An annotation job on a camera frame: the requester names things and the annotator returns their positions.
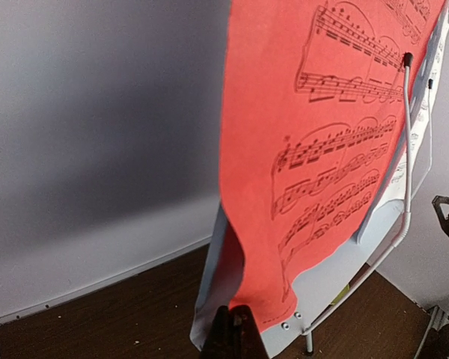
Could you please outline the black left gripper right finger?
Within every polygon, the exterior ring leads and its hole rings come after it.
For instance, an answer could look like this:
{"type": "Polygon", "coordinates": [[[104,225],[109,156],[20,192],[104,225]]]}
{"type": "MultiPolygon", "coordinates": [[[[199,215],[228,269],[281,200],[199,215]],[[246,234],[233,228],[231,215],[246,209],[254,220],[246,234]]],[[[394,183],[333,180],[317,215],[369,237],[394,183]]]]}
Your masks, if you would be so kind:
{"type": "Polygon", "coordinates": [[[233,357],[238,359],[268,359],[251,308],[240,305],[232,309],[233,357]]]}

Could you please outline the red sheet music page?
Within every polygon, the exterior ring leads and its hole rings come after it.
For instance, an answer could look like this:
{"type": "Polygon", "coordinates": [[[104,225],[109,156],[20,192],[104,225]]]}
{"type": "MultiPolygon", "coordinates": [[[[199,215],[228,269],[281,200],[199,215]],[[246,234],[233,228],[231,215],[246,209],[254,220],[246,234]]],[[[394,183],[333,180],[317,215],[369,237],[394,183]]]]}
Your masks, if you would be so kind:
{"type": "Polygon", "coordinates": [[[219,187],[242,246],[232,306],[261,331],[360,227],[386,183],[443,1],[233,1],[219,187]]]}

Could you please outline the white sheet music page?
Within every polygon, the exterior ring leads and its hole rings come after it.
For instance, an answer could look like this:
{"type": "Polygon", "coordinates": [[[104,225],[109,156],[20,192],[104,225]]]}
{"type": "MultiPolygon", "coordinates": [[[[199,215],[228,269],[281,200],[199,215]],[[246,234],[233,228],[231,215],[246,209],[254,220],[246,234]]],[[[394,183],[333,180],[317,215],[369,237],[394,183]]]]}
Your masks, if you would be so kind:
{"type": "MultiPolygon", "coordinates": [[[[420,65],[417,78],[413,84],[410,100],[412,125],[410,137],[411,165],[415,164],[418,151],[424,142],[424,135],[430,121],[430,113],[436,101],[442,71],[442,59],[449,31],[448,13],[449,4],[446,4],[430,36],[426,56],[420,65]]],[[[400,140],[396,156],[391,163],[393,167],[387,175],[388,185],[382,193],[380,203],[387,203],[391,200],[403,200],[405,197],[407,163],[405,138],[400,140]]]]}

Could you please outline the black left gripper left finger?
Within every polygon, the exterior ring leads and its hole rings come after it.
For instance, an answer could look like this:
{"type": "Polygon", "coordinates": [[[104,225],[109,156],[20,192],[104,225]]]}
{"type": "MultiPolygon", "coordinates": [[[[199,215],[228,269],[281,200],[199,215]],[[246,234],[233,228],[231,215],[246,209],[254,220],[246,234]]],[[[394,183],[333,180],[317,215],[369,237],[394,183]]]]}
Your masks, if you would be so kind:
{"type": "Polygon", "coordinates": [[[200,359],[231,359],[233,353],[233,319],[228,307],[220,306],[201,349],[200,359]]]}

